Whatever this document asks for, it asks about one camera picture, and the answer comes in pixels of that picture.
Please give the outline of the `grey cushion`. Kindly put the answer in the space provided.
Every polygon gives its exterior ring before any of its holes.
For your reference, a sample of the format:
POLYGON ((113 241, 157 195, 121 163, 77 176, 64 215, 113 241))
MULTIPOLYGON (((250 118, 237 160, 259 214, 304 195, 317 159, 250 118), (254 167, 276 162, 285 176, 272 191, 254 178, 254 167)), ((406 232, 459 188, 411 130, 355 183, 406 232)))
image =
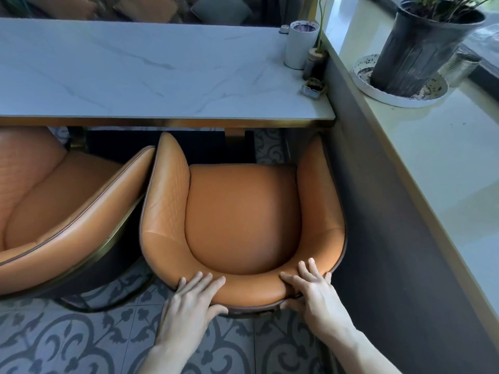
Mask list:
POLYGON ((191 12, 207 25, 240 26, 252 14, 243 0, 197 0, 191 12))

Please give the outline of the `orange leather chair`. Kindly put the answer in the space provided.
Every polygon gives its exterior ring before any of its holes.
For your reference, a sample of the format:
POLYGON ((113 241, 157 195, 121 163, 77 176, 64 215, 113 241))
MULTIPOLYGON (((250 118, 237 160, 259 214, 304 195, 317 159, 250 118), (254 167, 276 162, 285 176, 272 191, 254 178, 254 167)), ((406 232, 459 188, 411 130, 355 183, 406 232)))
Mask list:
POLYGON ((159 139, 140 221, 140 245, 171 289, 212 273, 226 282, 214 302, 231 314, 271 312, 298 292, 279 274, 313 258, 320 275, 346 251, 344 213, 320 134, 297 165, 188 165, 175 137, 159 139))
POLYGON ((141 256, 139 218, 156 148, 116 163, 60 143, 46 126, 0 127, 0 301, 66 300, 117 279, 141 256))

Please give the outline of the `small square metal tin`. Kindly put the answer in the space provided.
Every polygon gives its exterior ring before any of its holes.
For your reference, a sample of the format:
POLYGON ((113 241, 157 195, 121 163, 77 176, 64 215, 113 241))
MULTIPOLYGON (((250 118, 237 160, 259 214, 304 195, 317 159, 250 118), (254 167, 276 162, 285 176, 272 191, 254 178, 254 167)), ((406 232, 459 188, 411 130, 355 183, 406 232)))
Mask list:
POLYGON ((300 88, 300 93, 312 100, 319 100, 326 92, 328 85, 316 78, 309 78, 300 88))

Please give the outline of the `person's right forearm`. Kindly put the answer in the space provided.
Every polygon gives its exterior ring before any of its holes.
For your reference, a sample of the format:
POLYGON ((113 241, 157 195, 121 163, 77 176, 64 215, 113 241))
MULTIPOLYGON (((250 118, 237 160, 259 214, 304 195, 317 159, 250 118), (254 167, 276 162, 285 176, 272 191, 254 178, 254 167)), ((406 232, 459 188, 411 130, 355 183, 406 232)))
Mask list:
POLYGON ((342 328, 328 342, 346 374, 402 374, 354 327, 342 328))

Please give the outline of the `person's left forearm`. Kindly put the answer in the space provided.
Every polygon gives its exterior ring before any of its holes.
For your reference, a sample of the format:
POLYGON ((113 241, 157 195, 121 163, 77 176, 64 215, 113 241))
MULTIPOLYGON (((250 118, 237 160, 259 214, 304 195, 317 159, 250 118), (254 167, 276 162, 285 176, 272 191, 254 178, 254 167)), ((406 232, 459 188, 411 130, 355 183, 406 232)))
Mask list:
POLYGON ((136 374, 180 374, 197 346, 164 343, 153 346, 136 374))

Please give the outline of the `silver metal can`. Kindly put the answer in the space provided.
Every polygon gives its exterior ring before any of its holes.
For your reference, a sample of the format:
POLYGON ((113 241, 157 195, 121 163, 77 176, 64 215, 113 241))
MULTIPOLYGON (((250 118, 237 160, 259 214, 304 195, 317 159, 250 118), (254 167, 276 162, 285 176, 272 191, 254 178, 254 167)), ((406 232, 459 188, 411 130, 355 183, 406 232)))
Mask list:
POLYGON ((456 88, 481 63, 482 57, 473 53, 457 51, 439 70, 450 88, 456 88))

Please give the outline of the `black plastic flower pot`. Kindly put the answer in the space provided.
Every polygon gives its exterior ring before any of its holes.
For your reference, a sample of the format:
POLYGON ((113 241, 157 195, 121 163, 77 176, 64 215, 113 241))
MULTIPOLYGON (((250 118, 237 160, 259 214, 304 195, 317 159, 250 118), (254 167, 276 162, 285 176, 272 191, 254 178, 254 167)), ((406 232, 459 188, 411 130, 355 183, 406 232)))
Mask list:
POLYGON ((479 6, 465 13, 427 17, 410 12, 410 1, 398 4, 370 80, 380 91, 401 97, 420 91, 465 38, 485 22, 479 6))

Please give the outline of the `potted green plant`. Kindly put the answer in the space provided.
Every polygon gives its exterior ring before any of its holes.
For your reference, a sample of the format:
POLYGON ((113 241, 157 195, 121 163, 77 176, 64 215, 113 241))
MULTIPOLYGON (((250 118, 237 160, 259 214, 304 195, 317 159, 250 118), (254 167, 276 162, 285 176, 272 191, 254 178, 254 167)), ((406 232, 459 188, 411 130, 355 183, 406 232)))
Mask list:
POLYGON ((488 1, 490 0, 411 0, 409 11, 427 17, 453 15, 465 13, 488 1))

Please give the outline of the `green plant cutting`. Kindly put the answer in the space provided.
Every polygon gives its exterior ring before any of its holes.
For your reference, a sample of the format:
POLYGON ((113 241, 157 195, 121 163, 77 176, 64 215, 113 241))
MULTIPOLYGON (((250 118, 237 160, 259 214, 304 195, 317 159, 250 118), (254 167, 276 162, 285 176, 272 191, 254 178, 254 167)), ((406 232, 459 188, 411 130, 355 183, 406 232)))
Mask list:
POLYGON ((317 54, 322 54, 323 53, 323 48, 322 48, 322 34, 324 30, 324 24, 326 20, 326 9, 328 5, 329 0, 316 0, 317 1, 317 6, 319 7, 319 12, 320 12, 320 20, 318 22, 319 24, 319 33, 318 33, 318 39, 317 39, 317 45, 315 48, 315 51, 317 54))

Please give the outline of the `white round plant saucer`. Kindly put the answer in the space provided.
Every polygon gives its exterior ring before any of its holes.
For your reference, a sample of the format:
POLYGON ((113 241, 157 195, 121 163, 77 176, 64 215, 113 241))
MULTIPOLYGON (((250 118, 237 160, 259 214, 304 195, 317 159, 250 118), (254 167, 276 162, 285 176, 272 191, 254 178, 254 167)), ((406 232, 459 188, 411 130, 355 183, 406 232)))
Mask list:
POLYGON ((371 54, 359 58, 351 71, 354 84, 370 98, 390 106, 415 109, 431 106, 446 96, 449 86, 439 73, 433 75, 420 91, 410 97, 395 96, 375 88, 370 80, 378 57, 379 54, 371 54))

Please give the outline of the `white cylindrical canister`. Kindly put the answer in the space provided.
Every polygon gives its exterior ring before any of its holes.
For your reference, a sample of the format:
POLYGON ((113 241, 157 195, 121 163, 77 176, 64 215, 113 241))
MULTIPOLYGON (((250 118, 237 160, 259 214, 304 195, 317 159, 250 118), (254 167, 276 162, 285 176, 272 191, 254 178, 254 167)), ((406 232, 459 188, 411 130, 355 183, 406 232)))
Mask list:
POLYGON ((291 23, 286 39, 284 65, 294 70, 302 70, 318 35, 317 22, 298 20, 291 23))

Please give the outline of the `brown leather chair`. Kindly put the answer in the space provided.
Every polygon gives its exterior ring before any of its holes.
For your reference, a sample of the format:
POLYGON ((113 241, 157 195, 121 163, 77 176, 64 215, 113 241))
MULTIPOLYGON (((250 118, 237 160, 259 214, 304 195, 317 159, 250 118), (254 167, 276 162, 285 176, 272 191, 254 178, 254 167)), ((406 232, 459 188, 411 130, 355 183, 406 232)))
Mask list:
POLYGON ((92 20, 98 5, 91 0, 27 0, 50 17, 63 20, 92 20))
POLYGON ((140 23, 169 23, 179 6, 174 0, 118 0, 113 9, 140 23))

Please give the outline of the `person's right hand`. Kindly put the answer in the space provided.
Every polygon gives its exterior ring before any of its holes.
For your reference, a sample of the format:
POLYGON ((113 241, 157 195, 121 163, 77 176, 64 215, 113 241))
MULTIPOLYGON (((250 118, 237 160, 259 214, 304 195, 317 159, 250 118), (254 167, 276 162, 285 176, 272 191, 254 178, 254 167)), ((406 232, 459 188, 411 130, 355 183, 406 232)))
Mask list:
POLYGON ((306 310, 293 310, 301 314, 309 327, 317 337, 328 345, 330 338, 340 333, 342 328, 354 327, 346 308, 333 287, 333 292, 322 292, 323 276, 316 267, 315 260, 309 258, 305 262, 307 269, 316 277, 316 283, 312 290, 300 290, 298 288, 299 273, 291 275, 286 272, 280 273, 280 279, 297 290, 305 299, 306 310))

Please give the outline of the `dark glass bottle vase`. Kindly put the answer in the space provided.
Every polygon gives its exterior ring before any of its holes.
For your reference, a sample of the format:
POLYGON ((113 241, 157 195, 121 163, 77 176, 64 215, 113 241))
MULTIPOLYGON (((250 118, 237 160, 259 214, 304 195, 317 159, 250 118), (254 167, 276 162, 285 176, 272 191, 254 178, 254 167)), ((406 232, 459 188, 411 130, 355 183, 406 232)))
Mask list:
POLYGON ((327 52, 312 48, 308 52, 303 68, 303 80, 316 79, 322 81, 325 71, 327 52))

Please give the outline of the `person's left hand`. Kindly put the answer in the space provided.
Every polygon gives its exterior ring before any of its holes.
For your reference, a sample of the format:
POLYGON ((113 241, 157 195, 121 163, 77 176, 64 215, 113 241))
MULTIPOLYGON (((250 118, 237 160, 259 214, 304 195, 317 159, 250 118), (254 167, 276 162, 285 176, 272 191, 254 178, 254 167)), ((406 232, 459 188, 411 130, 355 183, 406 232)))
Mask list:
POLYGON ((211 282, 213 298, 199 299, 195 297, 195 285, 205 276, 202 272, 197 272, 188 284, 188 292, 183 297, 171 297, 168 300, 161 314, 160 323, 156 332, 155 345, 164 343, 180 343, 198 346, 203 335, 209 327, 210 322, 206 321, 207 309, 213 304, 212 300, 216 293, 226 282, 226 278, 221 276, 211 282))

